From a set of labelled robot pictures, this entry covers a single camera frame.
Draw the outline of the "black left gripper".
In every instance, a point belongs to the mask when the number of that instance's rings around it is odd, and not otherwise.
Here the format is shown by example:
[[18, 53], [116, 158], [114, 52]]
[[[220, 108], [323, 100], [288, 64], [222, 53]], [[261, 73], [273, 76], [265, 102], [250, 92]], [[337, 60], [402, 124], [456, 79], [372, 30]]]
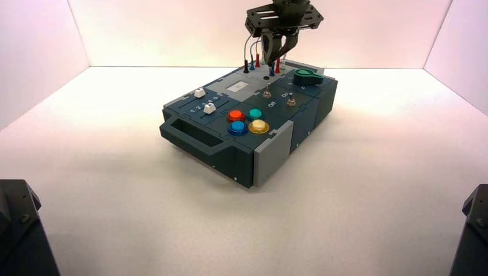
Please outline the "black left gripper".
[[247, 11], [245, 27], [251, 37], [261, 36], [265, 63], [272, 65], [298, 43], [298, 34], [282, 34], [296, 30], [316, 29], [325, 17], [310, 1], [273, 1]]

